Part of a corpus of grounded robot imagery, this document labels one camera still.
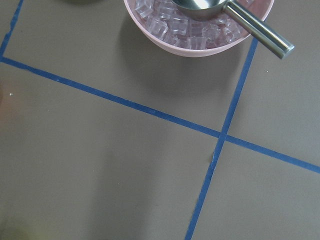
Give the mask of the metal ice scoop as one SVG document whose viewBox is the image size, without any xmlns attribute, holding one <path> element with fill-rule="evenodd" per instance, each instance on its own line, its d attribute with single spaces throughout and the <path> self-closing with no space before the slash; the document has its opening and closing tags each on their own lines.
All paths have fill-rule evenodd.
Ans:
<svg viewBox="0 0 320 240">
<path fill-rule="evenodd" d="M 208 21 L 220 13 L 227 14 L 278 58 L 286 58 L 295 46 L 278 34 L 237 0 L 175 0 L 174 4 L 186 16 L 196 21 Z"/>
</svg>

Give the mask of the pink bowl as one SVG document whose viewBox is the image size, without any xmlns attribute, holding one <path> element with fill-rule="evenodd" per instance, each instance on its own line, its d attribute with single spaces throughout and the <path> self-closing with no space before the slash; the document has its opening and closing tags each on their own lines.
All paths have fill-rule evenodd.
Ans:
<svg viewBox="0 0 320 240">
<path fill-rule="evenodd" d="M 178 56 L 197 58 L 218 54 L 250 35 L 224 13 L 211 20 L 197 21 L 185 16 L 171 0 L 126 0 L 124 4 L 149 40 Z"/>
</svg>

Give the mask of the clear ice cubes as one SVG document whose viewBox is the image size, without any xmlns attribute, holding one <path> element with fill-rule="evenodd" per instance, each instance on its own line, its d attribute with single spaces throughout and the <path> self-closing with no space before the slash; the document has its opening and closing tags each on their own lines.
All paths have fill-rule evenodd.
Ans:
<svg viewBox="0 0 320 240">
<path fill-rule="evenodd" d="M 182 14 L 171 0 L 136 0 L 134 10 L 157 39 L 183 49 L 207 50 L 231 44 L 246 33 L 224 13 L 209 21 Z"/>
</svg>

